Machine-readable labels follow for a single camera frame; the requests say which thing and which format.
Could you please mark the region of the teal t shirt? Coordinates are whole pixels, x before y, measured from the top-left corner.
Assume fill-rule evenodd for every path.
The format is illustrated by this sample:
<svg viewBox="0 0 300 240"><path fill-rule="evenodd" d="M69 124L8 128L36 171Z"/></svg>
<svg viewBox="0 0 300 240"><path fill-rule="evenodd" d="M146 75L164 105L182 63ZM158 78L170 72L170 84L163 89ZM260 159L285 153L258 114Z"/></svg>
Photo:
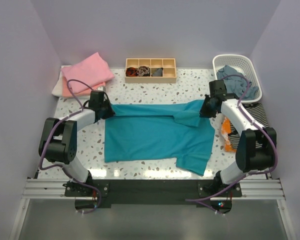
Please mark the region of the teal t shirt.
<svg viewBox="0 0 300 240"><path fill-rule="evenodd" d="M200 117L202 100L181 104L114 104L105 120L104 161L176 158L176 167L202 176L215 129Z"/></svg>

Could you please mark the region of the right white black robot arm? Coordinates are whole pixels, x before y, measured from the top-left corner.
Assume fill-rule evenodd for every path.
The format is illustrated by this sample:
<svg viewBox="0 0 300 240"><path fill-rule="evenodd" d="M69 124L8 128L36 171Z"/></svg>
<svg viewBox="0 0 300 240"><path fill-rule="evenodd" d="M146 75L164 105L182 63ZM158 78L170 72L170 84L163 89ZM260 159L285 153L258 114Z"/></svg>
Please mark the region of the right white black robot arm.
<svg viewBox="0 0 300 240"><path fill-rule="evenodd" d="M277 132L254 119L243 107L241 98L227 91L223 80L209 83L209 94L205 96L199 115L215 118L218 113L230 120L240 139L235 161L218 171L212 183L205 187L209 198L223 197L245 177L271 173L278 165Z"/></svg>

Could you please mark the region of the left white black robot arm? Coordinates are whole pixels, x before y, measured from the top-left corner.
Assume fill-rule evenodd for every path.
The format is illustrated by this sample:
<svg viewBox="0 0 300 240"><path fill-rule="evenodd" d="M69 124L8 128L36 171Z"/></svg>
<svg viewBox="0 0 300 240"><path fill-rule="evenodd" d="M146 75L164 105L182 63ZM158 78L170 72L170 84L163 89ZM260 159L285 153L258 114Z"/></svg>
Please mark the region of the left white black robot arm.
<svg viewBox="0 0 300 240"><path fill-rule="evenodd" d="M69 181L65 184L70 191L82 196L101 199L102 193L94 185L93 178L77 157L77 133L83 128L115 115L105 91L93 90L90 98L77 112L63 118L49 117L39 143L39 169L46 171L60 168Z"/></svg>

